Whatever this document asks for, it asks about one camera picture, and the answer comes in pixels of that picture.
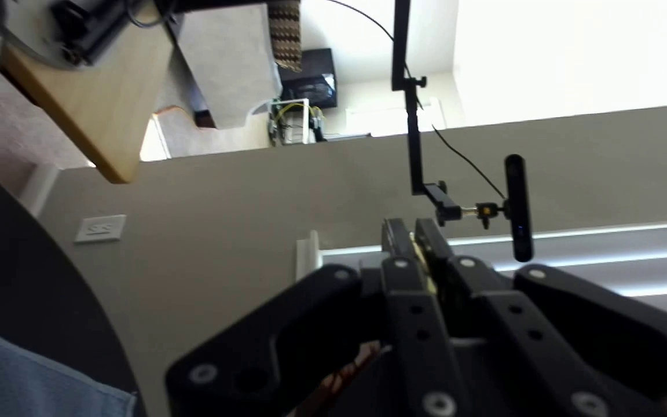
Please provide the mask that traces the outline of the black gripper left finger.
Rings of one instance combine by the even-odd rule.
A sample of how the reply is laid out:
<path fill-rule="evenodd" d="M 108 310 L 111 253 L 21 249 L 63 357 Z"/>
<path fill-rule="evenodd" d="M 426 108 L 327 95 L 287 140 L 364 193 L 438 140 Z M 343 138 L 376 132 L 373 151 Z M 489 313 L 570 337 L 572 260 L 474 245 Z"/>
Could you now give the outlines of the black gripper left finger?
<path fill-rule="evenodd" d="M 383 224 L 383 253 L 386 321 L 407 410 L 412 417 L 457 417 L 453 349 L 404 219 Z"/>

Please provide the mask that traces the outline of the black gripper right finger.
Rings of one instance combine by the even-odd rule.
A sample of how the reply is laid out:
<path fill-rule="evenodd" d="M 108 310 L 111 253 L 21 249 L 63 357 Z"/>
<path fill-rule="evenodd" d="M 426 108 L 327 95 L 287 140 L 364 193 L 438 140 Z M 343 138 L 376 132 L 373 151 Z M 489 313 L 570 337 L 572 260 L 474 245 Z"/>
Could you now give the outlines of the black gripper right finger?
<path fill-rule="evenodd" d="M 477 256 L 458 256 L 434 219 L 415 223 L 415 241 L 450 303 L 446 318 L 489 341 L 524 417 L 628 417 L 628 406 L 524 291 Z"/>

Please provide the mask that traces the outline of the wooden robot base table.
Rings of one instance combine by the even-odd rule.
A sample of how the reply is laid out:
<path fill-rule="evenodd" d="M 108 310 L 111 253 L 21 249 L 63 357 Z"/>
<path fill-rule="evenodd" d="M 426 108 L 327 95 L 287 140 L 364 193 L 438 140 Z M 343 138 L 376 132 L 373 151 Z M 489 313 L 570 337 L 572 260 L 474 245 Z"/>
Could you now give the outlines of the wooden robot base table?
<path fill-rule="evenodd" d="M 50 3 L 5 0 L 2 72 L 108 182 L 129 182 L 174 44 L 164 27 L 126 23 L 93 65 L 69 65 Z"/>

